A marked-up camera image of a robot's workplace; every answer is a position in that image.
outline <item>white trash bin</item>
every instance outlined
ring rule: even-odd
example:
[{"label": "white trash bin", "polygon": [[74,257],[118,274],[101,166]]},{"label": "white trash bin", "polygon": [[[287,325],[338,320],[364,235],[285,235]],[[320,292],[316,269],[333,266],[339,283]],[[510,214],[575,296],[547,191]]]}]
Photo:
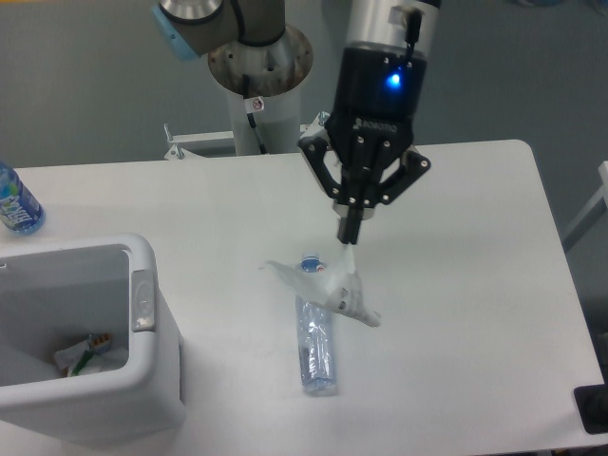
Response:
[{"label": "white trash bin", "polygon": [[[92,333],[126,364],[63,377],[53,354]],[[80,443],[178,425],[181,345],[143,237],[0,250],[0,420]]]}]

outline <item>blue led light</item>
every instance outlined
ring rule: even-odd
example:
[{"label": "blue led light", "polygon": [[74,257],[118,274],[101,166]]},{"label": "blue led light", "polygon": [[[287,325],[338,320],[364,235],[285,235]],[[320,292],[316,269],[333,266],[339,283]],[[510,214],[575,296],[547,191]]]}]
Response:
[{"label": "blue led light", "polygon": [[399,75],[399,73],[392,73],[387,78],[387,86],[389,86],[389,88],[395,89],[401,87],[401,76]]}]

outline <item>plastic bag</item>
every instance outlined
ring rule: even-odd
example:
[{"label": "plastic bag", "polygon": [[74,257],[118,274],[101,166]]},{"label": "plastic bag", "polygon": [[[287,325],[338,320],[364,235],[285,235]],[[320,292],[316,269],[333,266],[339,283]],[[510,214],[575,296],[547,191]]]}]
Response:
[{"label": "plastic bag", "polygon": [[380,314],[370,312],[363,302],[363,286],[352,245],[345,245],[341,258],[317,274],[308,274],[277,261],[267,261],[265,267],[306,301],[368,326],[380,326]]}]

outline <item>water bottle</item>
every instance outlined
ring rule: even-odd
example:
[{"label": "water bottle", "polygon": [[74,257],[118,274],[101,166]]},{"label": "water bottle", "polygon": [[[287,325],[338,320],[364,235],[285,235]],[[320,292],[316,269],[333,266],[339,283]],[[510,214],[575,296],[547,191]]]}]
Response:
[{"label": "water bottle", "polygon": [[[325,265],[319,261],[318,254],[307,254],[302,256],[300,267],[307,273],[316,273]],[[306,302],[300,296],[295,299],[295,310],[304,392],[313,396],[333,395],[336,393],[333,313]]]},{"label": "water bottle", "polygon": [[30,235],[45,222],[45,211],[14,169],[0,161],[0,220],[12,232]]}]

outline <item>bottle label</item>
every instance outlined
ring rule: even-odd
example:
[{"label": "bottle label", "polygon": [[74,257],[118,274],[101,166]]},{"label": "bottle label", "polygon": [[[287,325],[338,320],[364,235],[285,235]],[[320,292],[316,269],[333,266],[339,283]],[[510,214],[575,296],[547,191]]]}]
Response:
[{"label": "bottle label", "polygon": [[9,185],[9,194],[0,199],[0,219],[13,231],[26,230],[42,216],[42,207],[19,180]]}]

